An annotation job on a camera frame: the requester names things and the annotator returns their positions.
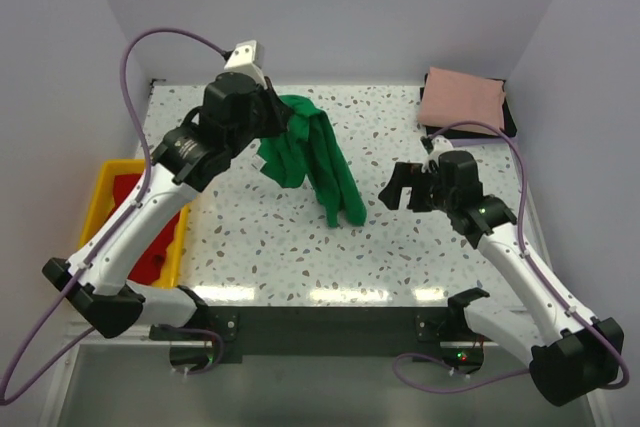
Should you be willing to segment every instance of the yellow bin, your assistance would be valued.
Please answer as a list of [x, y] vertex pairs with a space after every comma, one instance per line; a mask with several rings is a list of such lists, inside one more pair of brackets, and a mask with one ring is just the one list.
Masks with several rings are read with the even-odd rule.
[[[78, 248], [89, 242], [100, 230], [100, 227], [106, 222], [109, 212], [115, 206], [113, 201], [113, 182], [115, 177], [126, 174], [142, 174], [142, 172], [144, 172], [144, 160], [141, 159], [108, 160], [102, 165]], [[167, 247], [167, 257], [162, 266], [160, 278], [152, 284], [154, 287], [171, 289], [178, 285], [180, 259], [187, 231], [188, 217], [189, 205], [185, 205], [180, 211], [180, 217], [173, 232], [173, 242]]]

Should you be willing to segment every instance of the terrazzo surface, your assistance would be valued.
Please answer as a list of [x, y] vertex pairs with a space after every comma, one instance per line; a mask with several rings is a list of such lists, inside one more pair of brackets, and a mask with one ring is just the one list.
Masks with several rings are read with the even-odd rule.
[[[203, 87], [156, 84], [145, 121], [152, 146], [201, 104]], [[192, 204], [181, 284], [220, 305], [444, 305], [450, 295], [482, 287], [502, 305], [521, 307], [444, 214], [392, 212], [377, 199], [396, 161], [425, 158], [415, 123], [417, 87], [275, 88], [280, 95], [307, 96], [327, 111], [367, 206], [367, 222], [354, 227], [342, 219], [340, 227], [328, 228], [307, 181], [285, 190], [256, 169], [256, 141]], [[485, 192], [515, 211], [520, 185], [506, 145], [465, 149], [479, 164]], [[536, 245], [528, 218], [525, 232]]]

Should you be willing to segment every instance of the red object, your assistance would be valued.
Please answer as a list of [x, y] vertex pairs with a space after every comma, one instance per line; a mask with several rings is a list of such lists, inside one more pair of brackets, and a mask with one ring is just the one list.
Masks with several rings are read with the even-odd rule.
[[[138, 183], [141, 175], [142, 174], [116, 175], [113, 180], [113, 201], [115, 207], [109, 212], [107, 218], [111, 217], [115, 210], [125, 201]], [[165, 225], [155, 240], [151, 242], [151, 245], [144, 251], [144, 254], [140, 256], [140, 259], [133, 267], [133, 270], [129, 274], [129, 280], [143, 285], [151, 285], [160, 278], [162, 266], [167, 258], [167, 248], [171, 242], [173, 242], [173, 233], [179, 218], [180, 214], [178, 213]]]

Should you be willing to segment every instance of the gray wall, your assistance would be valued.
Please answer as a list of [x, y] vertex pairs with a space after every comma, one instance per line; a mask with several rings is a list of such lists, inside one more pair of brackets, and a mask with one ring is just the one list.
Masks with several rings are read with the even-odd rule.
[[[108, 0], [125, 35], [158, 25], [224, 46], [257, 38], [267, 73], [287, 82], [417, 82], [430, 64], [506, 77], [551, 0]], [[206, 81], [217, 56], [185, 39], [150, 39], [153, 77]]]
[[[625, 330], [640, 372], [640, 0], [554, 0], [509, 78], [556, 271]], [[640, 384], [608, 395], [637, 425]]]
[[[125, 39], [106, 0], [0, 0], [0, 12], [1, 375], [55, 297], [40, 269], [73, 251], [100, 164], [131, 153], [133, 130], [118, 90]], [[142, 105], [146, 80], [131, 67]], [[65, 318], [43, 329], [10, 392], [58, 349]], [[35, 425], [48, 383], [0, 408], [0, 425]]]

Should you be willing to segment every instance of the green towel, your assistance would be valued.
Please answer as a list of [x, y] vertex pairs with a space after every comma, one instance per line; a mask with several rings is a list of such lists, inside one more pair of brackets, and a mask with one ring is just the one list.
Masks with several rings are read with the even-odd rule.
[[329, 227], [338, 226], [341, 210], [353, 225], [364, 225], [367, 209], [326, 112], [306, 97], [280, 98], [294, 114], [289, 119], [288, 132], [260, 141], [258, 155], [266, 161], [260, 171], [285, 188], [300, 187], [308, 176], [318, 202], [327, 211]]

